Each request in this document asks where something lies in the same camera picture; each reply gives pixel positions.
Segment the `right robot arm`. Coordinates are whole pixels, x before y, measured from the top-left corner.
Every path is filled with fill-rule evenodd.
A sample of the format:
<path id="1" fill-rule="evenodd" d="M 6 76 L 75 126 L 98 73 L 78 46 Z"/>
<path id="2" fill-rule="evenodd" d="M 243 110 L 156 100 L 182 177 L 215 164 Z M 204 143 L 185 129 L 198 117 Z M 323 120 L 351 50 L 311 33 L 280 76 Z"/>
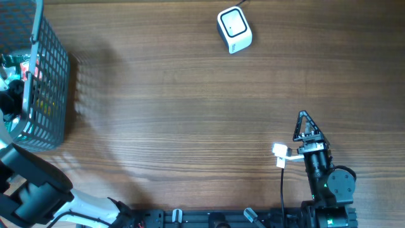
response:
<path id="1" fill-rule="evenodd" d="M 301 204 L 305 227 L 357 227 L 356 209 L 351 208 L 356 188 L 356 173 L 334 165 L 330 143 L 305 110 L 297 117 L 294 142 L 301 142 L 297 154 L 303 156 L 313 199 Z"/>

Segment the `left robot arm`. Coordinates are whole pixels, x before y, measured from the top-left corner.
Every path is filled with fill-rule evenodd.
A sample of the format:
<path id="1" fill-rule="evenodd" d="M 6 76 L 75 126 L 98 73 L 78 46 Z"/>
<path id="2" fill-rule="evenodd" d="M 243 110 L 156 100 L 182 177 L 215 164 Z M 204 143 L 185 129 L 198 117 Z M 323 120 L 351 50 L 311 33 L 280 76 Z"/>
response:
<path id="1" fill-rule="evenodd" d="M 1 129 L 1 216 L 20 227 L 68 221 L 87 227 L 133 227 L 136 216 L 121 201 L 76 191 L 54 165 L 15 144 Z"/>

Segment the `green gloves package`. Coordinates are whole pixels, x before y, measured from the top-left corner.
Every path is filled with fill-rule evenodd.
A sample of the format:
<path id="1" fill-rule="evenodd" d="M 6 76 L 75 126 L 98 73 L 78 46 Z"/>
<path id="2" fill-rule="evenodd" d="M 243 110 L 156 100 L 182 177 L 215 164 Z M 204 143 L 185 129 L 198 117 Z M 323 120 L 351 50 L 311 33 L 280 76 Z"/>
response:
<path id="1" fill-rule="evenodd" d="M 32 123 L 35 118 L 35 107 L 41 107 L 39 101 L 42 86 L 40 82 L 43 78 L 43 73 L 36 68 L 34 72 L 30 68 L 30 55 L 5 55 L 1 58 L 1 91 L 9 89 L 9 83 L 12 80 L 22 80 L 25 83 L 23 92 L 22 112 L 17 116 L 4 116 L 5 123 L 13 123 L 19 119 L 17 126 L 13 130 L 7 131 L 15 141 L 30 139 L 29 134 L 32 133 Z"/>

